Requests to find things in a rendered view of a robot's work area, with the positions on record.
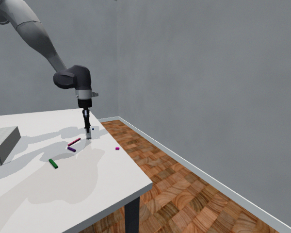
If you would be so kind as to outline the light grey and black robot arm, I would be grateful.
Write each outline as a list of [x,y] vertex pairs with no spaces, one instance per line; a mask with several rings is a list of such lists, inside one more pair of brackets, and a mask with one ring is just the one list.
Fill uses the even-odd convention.
[[47,31],[36,14],[23,0],[0,0],[0,25],[11,23],[21,38],[42,54],[55,69],[53,81],[62,89],[75,88],[76,98],[87,100],[97,97],[92,91],[88,68],[74,65],[67,68],[59,57]]

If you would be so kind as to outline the green rod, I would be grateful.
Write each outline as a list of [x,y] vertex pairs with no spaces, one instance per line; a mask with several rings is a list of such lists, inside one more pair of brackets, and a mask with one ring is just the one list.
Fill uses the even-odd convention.
[[58,168],[58,166],[54,163],[54,161],[52,159],[49,159],[49,162],[54,166],[55,169]]

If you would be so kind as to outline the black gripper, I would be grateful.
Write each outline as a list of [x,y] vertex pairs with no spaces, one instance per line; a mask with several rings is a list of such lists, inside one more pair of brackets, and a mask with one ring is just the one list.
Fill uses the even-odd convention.
[[87,99],[87,100],[80,100],[78,99],[78,106],[79,108],[83,108],[82,113],[83,113],[83,118],[84,118],[84,123],[85,123],[85,130],[86,130],[86,138],[91,137],[91,130],[90,130],[90,122],[89,122],[89,109],[92,107],[92,99]]

